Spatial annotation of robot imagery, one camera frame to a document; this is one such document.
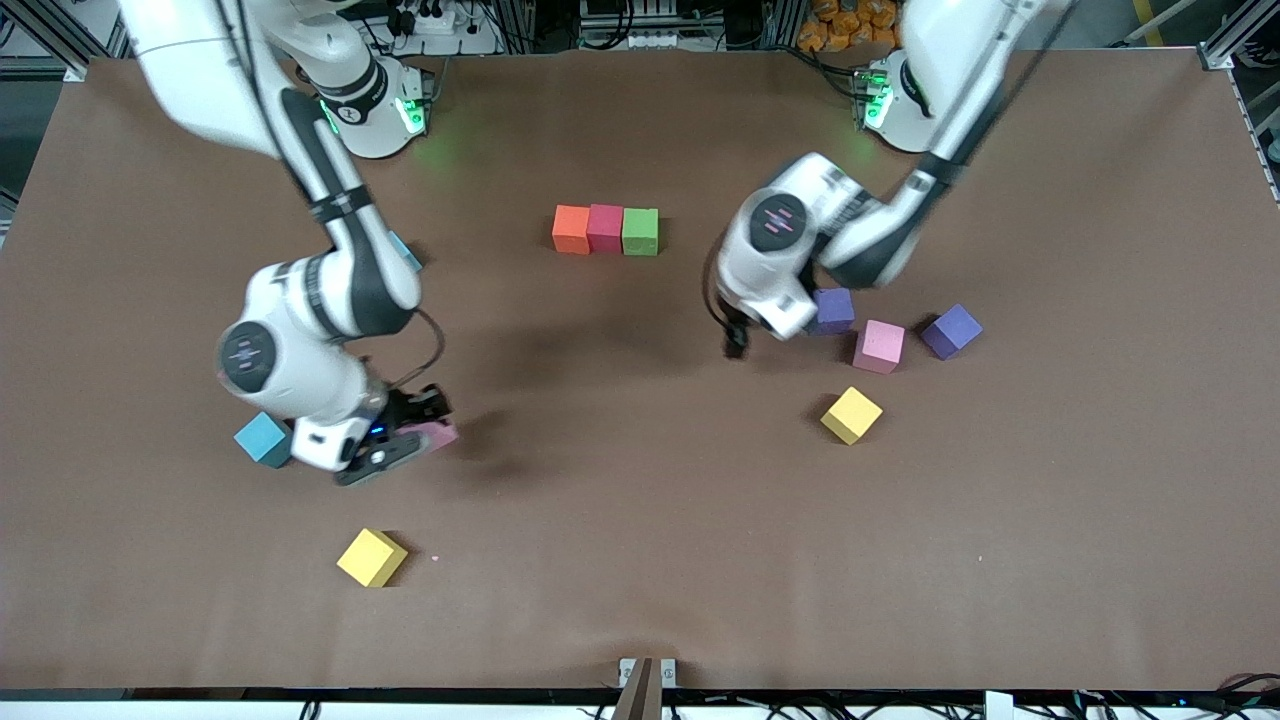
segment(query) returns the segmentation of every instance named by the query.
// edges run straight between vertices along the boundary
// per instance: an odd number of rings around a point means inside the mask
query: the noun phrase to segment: orange cube
[[[590,218],[590,208],[557,205],[556,222],[552,224],[552,241],[556,243],[556,251],[570,255],[590,255],[591,243],[586,240],[586,224]]]

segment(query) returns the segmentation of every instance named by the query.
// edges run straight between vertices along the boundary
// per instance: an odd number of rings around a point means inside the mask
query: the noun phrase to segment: foam block
[[[591,252],[622,252],[622,208],[617,205],[591,205],[586,222],[586,241]]]
[[[879,320],[867,320],[867,327],[858,333],[854,346],[854,368],[873,373],[890,374],[902,359],[902,338],[906,329]]]
[[[982,325],[963,305],[952,305],[941,318],[933,320],[929,327],[920,333],[933,354],[942,360],[950,360],[964,346],[973,342],[973,338],[982,333]]]
[[[293,433],[284,423],[266,413],[259,413],[236,433],[236,442],[255,462],[280,468],[289,461]]]
[[[819,290],[813,293],[818,314],[809,334],[841,334],[854,327],[854,296],[847,290]]]
[[[338,566],[366,588],[380,588],[406,557],[408,551],[385,533],[365,528],[338,559]]]
[[[586,240],[586,224],[590,218],[590,208],[557,205],[556,222],[552,223],[552,241],[556,243],[556,251],[570,255],[590,254],[591,243]]]
[[[622,211],[622,252],[658,254],[658,211],[627,208]]]
[[[856,388],[849,388],[827,410],[827,414],[822,416],[822,424],[836,433],[836,437],[845,441],[845,445],[854,445],[858,442],[858,438],[867,434],[867,430],[881,416],[881,413],[883,410],[881,410],[879,405],[868,400]]]
[[[426,427],[422,428],[422,433],[426,434],[426,439],[431,441],[431,447],[428,452],[435,452],[445,445],[458,439],[458,428],[448,420],[440,420],[436,423],[425,423]]]
[[[396,246],[396,250],[401,254],[401,258],[403,258],[404,261],[408,263],[408,266],[413,268],[415,273],[422,272],[422,264],[417,261],[417,258],[413,256],[413,251],[410,250],[407,245],[404,245],[404,241],[401,240],[398,234],[396,234],[396,231],[387,231],[387,234],[392,236],[392,245]]]

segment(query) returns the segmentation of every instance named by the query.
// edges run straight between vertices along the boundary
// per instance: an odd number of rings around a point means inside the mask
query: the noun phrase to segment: metal frame
[[[54,0],[0,0],[0,9],[63,65],[65,81],[84,79],[93,56],[113,56],[93,33]],[[37,70],[49,69],[47,63],[27,64]],[[20,72],[20,63],[13,65],[5,68],[6,76]]]
[[[1206,70],[1224,70],[1235,67],[1231,54],[1240,49],[1276,13],[1280,13],[1280,0],[1248,0],[1239,10],[1211,35],[1208,40],[1196,46],[1201,65]]]

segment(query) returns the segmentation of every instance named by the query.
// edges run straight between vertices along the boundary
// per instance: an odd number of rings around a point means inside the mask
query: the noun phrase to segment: purple cube
[[[813,293],[818,314],[809,334],[841,334],[854,327],[854,296],[847,290],[819,290]]]
[[[982,325],[963,305],[954,305],[933,320],[929,327],[920,333],[920,340],[928,345],[942,360],[950,360],[960,348],[973,342],[982,332]]]

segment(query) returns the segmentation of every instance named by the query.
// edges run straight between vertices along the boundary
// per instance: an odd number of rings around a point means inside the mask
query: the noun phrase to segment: black cable
[[[822,73],[822,79],[827,81],[827,85],[829,85],[832,90],[835,90],[836,92],[850,100],[858,100],[856,92],[846,87],[841,87],[840,83],[836,82],[836,78],[831,77],[833,73],[829,73],[827,70],[827,65],[818,60],[818,53],[813,54],[813,60],[815,63],[815,67],[818,68],[818,72]]]
[[[1235,692],[1243,687],[1252,685],[1253,683],[1258,683],[1261,680],[1280,680],[1280,675],[1275,673],[1257,673],[1254,675],[1247,675],[1244,678],[1240,678],[1239,680],[1235,680],[1234,683],[1217,688],[1216,692],[1219,694]]]
[[[271,140],[271,146],[275,149],[275,154],[280,156],[280,164],[284,165],[284,170],[289,174],[289,179],[293,181],[293,186],[298,188],[298,193],[302,195],[303,200],[311,201],[311,195],[307,192],[305,184],[302,184],[302,178],[298,172],[293,169],[289,159],[284,155],[284,150],[280,146],[280,137],[275,133],[275,127],[271,126],[270,114],[266,111],[266,102],[262,101],[262,88],[257,85],[257,61],[253,59],[252,40],[248,35],[248,19],[244,13],[244,0],[236,0],[236,12],[241,27],[241,37],[244,41],[243,56],[241,56],[242,49],[236,44],[236,35],[232,32],[232,24],[223,12],[223,4],[218,3],[218,14],[227,26],[227,37],[230,40],[232,49],[236,50],[236,55],[241,60],[241,68],[244,70],[244,78],[248,82],[250,92],[253,95],[253,102],[257,105],[257,111],[262,115],[262,126],[266,127],[266,135]]]
[[[588,50],[613,50],[626,41],[627,36],[631,35],[631,27],[636,19],[635,0],[626,0],[626,8],[618,10],[618,27],[613,31],[613,37],[611,37],[604,45],[591,45],[590,42],[581,41],[582,47],[586,47]],[[625,29],[622,27],[623,19],[626,20]]]
[[[703,261],[703,306],[707,307],[707,314],[716,320],[716,324],[724,328],[726,332],[730,331],[728,320],[721,318],[716,309],[712,307],[710,290],[712,290],[712,264],[716,263],[716,251],[719,250],[721,242],[713,242],[710,249],[707,251],[707,259]]]
[[[518,40],[518,41],[526,42],[526,44],[529,44],[530,47],[532,47],[532,45],[536,42],[531,37],[525,37],[525,36],[520,35],[518,32],[516,32],[516,33],[509,32],[509,31],[507,31],[507,28],[502,27],[502,24],[498,23],[498,18],[493,14],[493,10],[489,8],[488,4],[481,3],[480,4],[480,9],[484,10],[485,18],[489,19],[489,29],[493,33],[494,38],[497,40],[499,32],[503,35],[503,37],[507,38],[507,42],[508,42],[507,49],[506,49],[506,54],[507,55],[511,55],[511,45],[509,44],[513,42],[513,41]]]
[[[1036,51],[1036,56],[1032,58],[1032,61],[1027,64],[1025,69],[1023,69],[1023,74],[1018,76],[1018,79],[1014,82],[1014,88],[1009,91],[1009,97],[1005,100],[1005,105],[1000,109],[1000,113],[996,115],[996,119],[1000,119],[1000,115],[1004,115],[1005,110],[1007,110],[1009,106],[1012,105],[1014,100],[1018,99],[1018,95],[1021,94],[1023,87],[1027,85],[1027,81],[1030,79],[1032,73],[1036,72],[1036,68],[1039,67],[1041,60],[1043,60],[1044,55],[1048,54],[1048,49],[1057,40],[1057,36],[1062,33],[1062,28],[1066,27],[1066,20],[1071,19],[1071,15],[1075,13],[1075,9],[1079,6],[1080,6],[1080,0],[1071,0],[1071,5],[1062,12],[1062,17],[1060,17],[1057,22],[1053,23],[1053,27],[1048,31],[1048,35],[1044,36],[1044,45],[1041,45],[1041,49]]]
[[[762,50],[765,51],[781,50],[782,53],[791,55],[792,58],[800,60],[801,63],[809,65],[810,68],[814,69],[826,68],[826,70],[833,76],[846,76],[846,77],[854,76],[854,70],[849,68],[837,68],[836,65],[828,65],[827,63],[823,63],[817,58],[810,58],[809,55],[805,55],[804,53],[796,50],[795,47],[791,47],[790,45],[769,45],[767,47],[763,47]]]
[[[369,31],[369,37],[374,41],[374,50],[378,50],[380,55],[387,55],[390,51],[390,46],[378,37],[378,33],[374,32],[374,26],[369,24],[369,18],[361,15],[360,22],[365,23],[365,29]]]
[[[442,328],[440,323],[436,323],[435,318],[428,315],[426,311],[424,311],[421,307],[415,307],[413,311],[417,313],[424,320],[426,320],[426,324],[431,325],[431,332],[435,333],[435,352],[433,352],[431,356],[428,357],[426,363],[422,363],[417,368],[413,368],[408,373],[404,373],[404,377],[390,384],[392,389],[397,389],[402,387],[404,383],[430,370],[431,366],[440,360],[440,356],[444,355],[444,328]]]

